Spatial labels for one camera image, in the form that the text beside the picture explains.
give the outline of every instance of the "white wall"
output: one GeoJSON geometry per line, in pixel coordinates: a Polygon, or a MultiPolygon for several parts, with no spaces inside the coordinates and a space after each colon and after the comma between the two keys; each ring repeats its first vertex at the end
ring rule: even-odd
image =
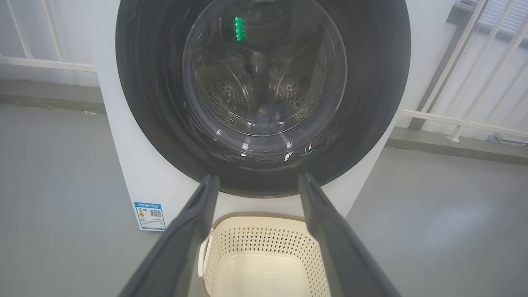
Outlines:
{"type": "MultiPolygon", "coordinates": [[[[418,104],[420,103],[423,94],[425,93],[429,82],[435,73],[436,67],[440,62],[455,29],[456,27],[454,25],[449,23],[445,24],[441,38],[437,41],[437,46],[434,48],[435,59],[431,60],[429,64],[423,66],[423,84],[421,85],[420,92],[417,92],[415,96],[404,102],[404,108],[413,110],[417,109],[418,104]]],[[[484,56],[482,64],[470,77],[468,83],[466,83],[466,87],[456,100],[453,99],[458,87],[461,84],[461,81],[464,79],[469,67],[473,64],[480,49],[486,42],[487,37],[487,34],[472,34],[462,56],[460,57],[431,113],[453,118],[463,117],[464,113],[477,95],[480,88],[483,86],[491,70],[495,67],[496,62],[508,45],[507,42],[495,39],[484,56]],[[447,107],[451,100],[454,100],[454,102],[452,108],[448,109],[447,107]]],[[[502,102],[494,115],[489,120],[487,120],[487,117],[492,108],[495,106],[495,103],[499,100],[502,93],[512,81],[512,78],[515,76],[526,59],[528,59],[528,50],[525,48],[518,48],[515,51],[513,57],[505,65],[503,71],[499,74],[499,78],[493,84],[491,91],[483,98],[482,103],[477,106],[472,120],[510,129],[528,131],[528,98],[521,98],[522,93],[528,86],[528,71],[522,73],[506,99],[502,102]],[[516,110],[513,110],[519,100],[522,100],[520,107],[516,110]]],[[[410,117],[400,116],[396,125],[407,128],[410,121],[410,117]]],[[[455,125],[428,120],[424,124],[422,130],[442,134],[451,134],[454,128],[455,125]]],[[[492,134],[492,132],[467,128],[462,133],[462,136],[484,140],[490,134],[492,134]]]]}
{"type": "MultiPolygon", "coordinates": [[[[94,64],[82,0],[49,0],[65,62],[94,64]]],[[[11,0],[35,59],[58,60],[42,0],[11,0]]],[[[25,58],[6,0],[0,0],[0,53],[25,58]]],[[[0,64],[0,79],[98,87],[97,74],[0,64]]]]}

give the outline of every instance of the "perforated basket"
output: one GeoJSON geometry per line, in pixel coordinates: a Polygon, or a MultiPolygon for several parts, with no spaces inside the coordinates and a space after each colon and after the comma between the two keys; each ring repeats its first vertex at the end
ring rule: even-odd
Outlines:
{"type": "Polygon", "coordinates": [[[330,296],[319,244],[294,216],[221,217],[200,247],[198,275],[204,297],[330,296]]]}

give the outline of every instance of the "basket handle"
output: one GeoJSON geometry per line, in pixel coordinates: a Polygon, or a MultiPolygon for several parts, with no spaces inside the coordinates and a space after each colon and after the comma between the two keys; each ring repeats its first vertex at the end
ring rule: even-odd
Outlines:
{"type": "Polygon", "coordinates": [[[203,277],[205,270],[207,269],[207,257],[209,256],[209,250],[211,249],[211,238],[213,237],[214,229],[211,228],[209,237],[200,245],[200,251],[198,253],[198,277],[203,277]]]}
{"type": "Polygon", "coordinates": [[[310,234],[319,242],[332,297],[400,296],[311,174],[298,179],[310,234]]]}

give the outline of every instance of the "washing machine drum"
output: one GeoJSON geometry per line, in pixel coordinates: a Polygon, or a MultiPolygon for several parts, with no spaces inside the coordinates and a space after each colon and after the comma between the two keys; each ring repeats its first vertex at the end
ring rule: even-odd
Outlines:
{"type": "Polygon", "coordinates": [[[404,0],[121,0],[116,27],[119,78],[147,138],[240,196],[346,172],[385,132],[409,70],[404,0]]]}

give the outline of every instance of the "front-load washing machine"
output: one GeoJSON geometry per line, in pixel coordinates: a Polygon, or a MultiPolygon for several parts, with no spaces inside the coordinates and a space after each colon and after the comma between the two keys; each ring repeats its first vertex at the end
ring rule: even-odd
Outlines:
{"type": "Polygon", "coordinates": [[[215,218],[302,215],[303,172],[346,216],[453,2],[84,1],[140,228],[164,230],[209,173],[215,218]]]}

